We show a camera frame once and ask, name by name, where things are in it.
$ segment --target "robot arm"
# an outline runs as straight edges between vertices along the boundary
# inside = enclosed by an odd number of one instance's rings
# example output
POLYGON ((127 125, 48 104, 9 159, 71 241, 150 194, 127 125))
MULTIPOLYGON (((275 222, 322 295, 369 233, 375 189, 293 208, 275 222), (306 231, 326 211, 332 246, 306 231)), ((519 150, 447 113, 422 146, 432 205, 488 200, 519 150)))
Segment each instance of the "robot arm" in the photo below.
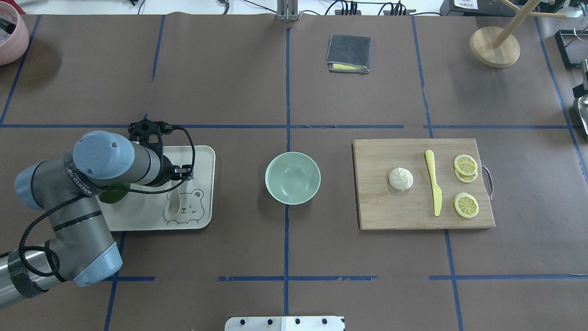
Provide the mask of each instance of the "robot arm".
POLYGON ((25 260, 37 272, 25 265, 19 250, 9 252, 0 259, 0 309, 67 280, 92 285, 121 268, 116 242, 94 196, 117 182, 158 187, 191 178, 193 164, 178 167, 162 154, 161 135, 177 128, 143 120, 129 126, 129 140, 92 131, 63 157, 42 161, 17 176, 15 190, 25 205, 53 209, 48 218, 55 238, 42 246, 58 257, 59 270, 48 252, 25 252, 25 260), (150 143, 153 135, 157 142, 150 143))

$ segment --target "pink pot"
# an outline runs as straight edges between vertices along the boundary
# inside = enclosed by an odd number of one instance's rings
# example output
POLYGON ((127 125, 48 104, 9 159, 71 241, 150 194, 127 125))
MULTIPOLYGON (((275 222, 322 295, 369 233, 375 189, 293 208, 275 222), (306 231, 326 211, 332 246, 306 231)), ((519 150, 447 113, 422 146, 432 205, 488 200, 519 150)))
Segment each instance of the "pink pot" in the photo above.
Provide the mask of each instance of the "pink pot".
POLYGON ((13 6, 0 2, 0 17, 16 24, 16 29, 9 35, 0 30, 0 65, 18 60, 29 45, 29 30, 13 6))

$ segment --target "gray cloth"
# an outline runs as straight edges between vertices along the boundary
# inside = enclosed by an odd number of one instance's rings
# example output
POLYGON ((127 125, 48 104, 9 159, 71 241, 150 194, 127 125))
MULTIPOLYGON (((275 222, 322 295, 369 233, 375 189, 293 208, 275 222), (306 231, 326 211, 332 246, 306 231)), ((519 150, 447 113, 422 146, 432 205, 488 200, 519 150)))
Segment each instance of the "gray cloth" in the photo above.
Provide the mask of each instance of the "gray cloth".
POLYGON ((339 72, 369 72, 370 42, 368 37, 332 35, 327 52, 329 70, 339 72), (356 68, 334 68, 333 64, 352 65, 356 68))

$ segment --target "bowl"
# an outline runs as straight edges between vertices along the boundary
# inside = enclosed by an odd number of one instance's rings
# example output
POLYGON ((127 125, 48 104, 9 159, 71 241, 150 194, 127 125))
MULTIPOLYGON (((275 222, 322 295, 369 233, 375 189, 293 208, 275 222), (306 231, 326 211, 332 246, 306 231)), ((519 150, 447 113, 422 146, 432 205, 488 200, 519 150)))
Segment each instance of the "bowl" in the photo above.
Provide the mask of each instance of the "bowl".
POLYGON ((0 17, 16 24, 11 35, 0 31, 0 65, 4 65, 18 60, 25 53, 29 46, 29 31, 16 9, 6 2, 0 2, 0 17))
POLYGON ((306 154, 280 154, 265 171, 265 186, 269 194, 283 204, 305 203, 319 190, 319 166, 306 154))

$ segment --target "knife blade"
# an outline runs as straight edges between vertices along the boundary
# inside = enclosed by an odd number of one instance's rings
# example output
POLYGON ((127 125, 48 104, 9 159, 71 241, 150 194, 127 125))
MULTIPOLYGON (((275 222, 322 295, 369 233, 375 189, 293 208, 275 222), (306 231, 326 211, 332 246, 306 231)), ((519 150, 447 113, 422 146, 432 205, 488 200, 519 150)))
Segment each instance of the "knife blade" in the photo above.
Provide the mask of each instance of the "knife blade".
POLYGON ((429 168, 429 176, 431 177, 431 189, 433 190, 433 209, 435 216, 441 213, 441 202, 443 201, 443 194, 441 188, 437 185, 437 176, 435 174, 435 154, 432 150, 425 151, 425 160, 427 161, 427 168, 429 168))

